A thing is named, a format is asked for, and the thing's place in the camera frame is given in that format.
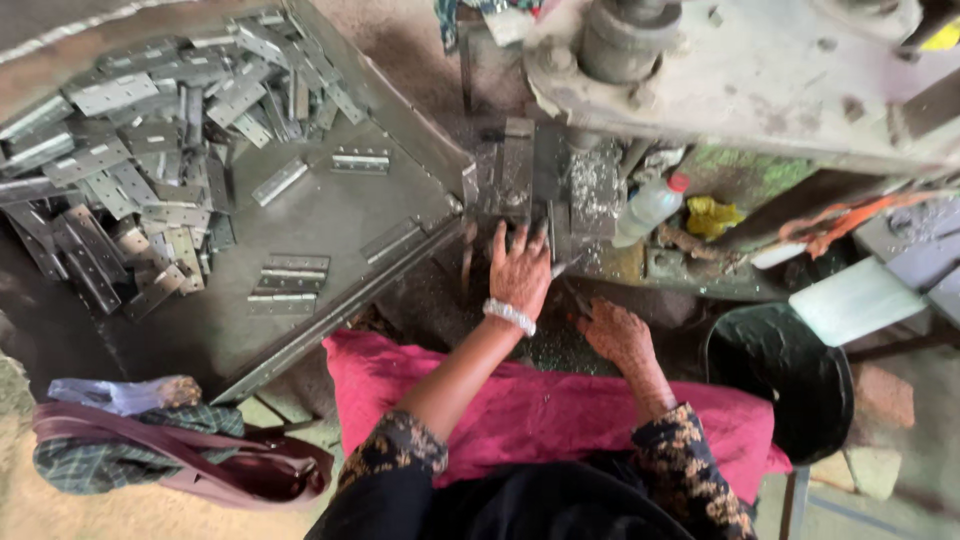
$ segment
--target black bucket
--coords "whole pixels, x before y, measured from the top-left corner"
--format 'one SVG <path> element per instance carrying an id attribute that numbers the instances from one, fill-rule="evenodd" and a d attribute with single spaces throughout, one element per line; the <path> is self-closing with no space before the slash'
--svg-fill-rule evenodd
<path id="1" fill-rule="evenodd" d="M 774 442 L 794 465 L 834 454 L 853 420 L 853 382 L 843 350 L 828 347 L 789 304 L 739 307 L 708 327 L 701 358 L 708 382 L 774 404 Z"/>

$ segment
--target pink cloth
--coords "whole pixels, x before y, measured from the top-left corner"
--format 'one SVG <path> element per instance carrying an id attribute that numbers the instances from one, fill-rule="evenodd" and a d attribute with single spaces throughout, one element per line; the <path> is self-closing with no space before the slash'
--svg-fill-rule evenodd
<path id="1" fill-rule="evenodd" d="M 346 454 L 446 358 L 361 331 L 337 331 L 324 346 Z M 696 410 L 720 473 L 740 499 L 752 504 L 764 474 L 791 470 L 786 454 L 771 442 L 774 413 L 769 402 L 723 386 L 670 386 L 678 401 Z M 633 447 L 635 427 L 634 399 L 623 379 L 537 371 L 504 362 L 450 435 L 449 466 L 434 485 L 482 478 L 504 463 L 573 460 L 597 450 L 627 450 Z"/>

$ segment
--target white bangle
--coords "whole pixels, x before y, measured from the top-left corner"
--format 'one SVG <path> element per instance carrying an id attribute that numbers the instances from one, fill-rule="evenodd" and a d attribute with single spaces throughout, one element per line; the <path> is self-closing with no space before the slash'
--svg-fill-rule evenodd
<path id="1" fill-rule="evenodd" d="M 515 324 L 523 330 L 523 333 L 527 334 L 527 337 L 533 337 L 537 333 L 537 325 L 530 320 L 526 313 L 495 298 L 488 298 L 487 302 L 484 302 L 483 312 L 488 315 L 496 315 L 508 323 Z"/>

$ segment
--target metal tray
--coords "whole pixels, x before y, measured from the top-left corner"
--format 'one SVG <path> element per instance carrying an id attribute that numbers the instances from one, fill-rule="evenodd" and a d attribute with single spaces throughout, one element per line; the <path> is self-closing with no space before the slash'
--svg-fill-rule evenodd
<path id="1" fill-rule="evenodd" d="M 0 104 L 0 119 L 110 49 L 149 37 L 189 37 L 257 4 L 269 3 L 210 0 L 144 9 L 0 65 L 0 87 L 20 92 L 5 96 L 15 106 Z M 339 115 L 323 142 L 273 141 L 240 153 L 228 172 L 237 245 L 211 258 L 205 290 L 172 297 L 139 323 L 92 312 L 69 283 L 45 280 L 15 232 L 0 224 L 0 349 L 24 364 L 38 398 L 50 380 L 61 377 L 147 380 L 186 374 L 210 401 L 243 399 L 316 350 L 406 269 L 460 234 L 459 217 L 445 197 L 452 192 L 463 198 L 464 177 L 475 174 L 472 156 L 400 95 L 308 0 L 292 0 L 286 8 L 323 46 L 347 87 L 356 89 L 353 97 L 369 105 L 370 118 L 353 125 Z M 86 38 L 89 33 L 102 39 Z M 88 64 L 75 61 L 79 47 Z M 37 65 L 47 69 L 34 72 L 49 72 L 49 80 L 11 83 Z M 390 174 L 360 178 L 331 172 L 333 151 L 345 145 L 390 149 Z M 270 204 L 258 205 L 252 192 L 295 156 L 309 171 Z M 375 268 L 368 264 L 361 250 L 408 218 L 426 232 L 423 241 Z M 313 316 L 248 315 L 247 296 L 270 254 L 331 257 Z"/>

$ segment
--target woman's left hand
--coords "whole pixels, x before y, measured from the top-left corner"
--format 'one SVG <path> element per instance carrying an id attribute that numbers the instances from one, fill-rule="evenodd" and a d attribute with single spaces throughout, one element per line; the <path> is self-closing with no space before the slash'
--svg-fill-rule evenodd
<path id="1" fill-rule="evenodd" d="M 507 253 L 507 223 L 500 220 L 493 236 L 490 268 L 492 298 L 523 311 L 536 321 L 550 288 L 550 247 L 546 231 L 540 230 L 527 242 L 527 227 L 516 230 Z"/>

